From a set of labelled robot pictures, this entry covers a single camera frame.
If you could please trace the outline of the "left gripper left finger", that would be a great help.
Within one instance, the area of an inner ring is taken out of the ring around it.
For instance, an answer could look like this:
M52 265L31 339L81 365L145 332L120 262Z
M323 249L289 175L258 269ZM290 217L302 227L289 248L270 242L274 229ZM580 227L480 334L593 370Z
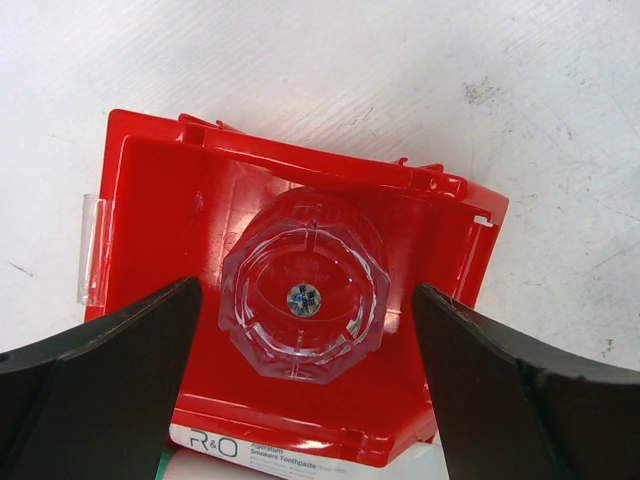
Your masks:
M2 478L155 478L202 297L183 278L2 353Z

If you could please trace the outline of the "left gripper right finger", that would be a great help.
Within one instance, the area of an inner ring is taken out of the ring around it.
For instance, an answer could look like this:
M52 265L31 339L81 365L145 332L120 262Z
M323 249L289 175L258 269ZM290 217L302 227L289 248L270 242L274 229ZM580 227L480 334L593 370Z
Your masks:
M638 478L637 371L553 347L428 284L412 311L450 478Z

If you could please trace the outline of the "toothpaste tube green cap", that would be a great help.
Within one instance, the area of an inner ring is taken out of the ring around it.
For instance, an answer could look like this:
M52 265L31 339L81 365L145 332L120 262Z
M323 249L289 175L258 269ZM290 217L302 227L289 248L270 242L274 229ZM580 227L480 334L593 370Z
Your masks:
M175 454L175 450L173 448L165 448L160 456L158 468L155 475L155 480L162 480L167 467Z

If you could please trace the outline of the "toothpaste tube black cap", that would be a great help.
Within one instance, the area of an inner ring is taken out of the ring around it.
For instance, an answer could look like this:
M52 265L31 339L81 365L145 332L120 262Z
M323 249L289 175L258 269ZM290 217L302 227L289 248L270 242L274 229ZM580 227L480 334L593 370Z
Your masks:
M171 424L170 439L181 447L282 479L447 479L444 452L437 443L416 443L384 467L314 454L324 442L305 440L298 450L249 442L206 430Z

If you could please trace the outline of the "clear plastic cup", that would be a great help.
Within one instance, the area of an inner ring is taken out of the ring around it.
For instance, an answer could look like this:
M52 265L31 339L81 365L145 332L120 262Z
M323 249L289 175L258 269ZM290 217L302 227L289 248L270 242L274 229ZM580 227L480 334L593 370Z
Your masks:
M364 209L296 188L226 255L218 326L258 374L328 384L380 347L390 284Z

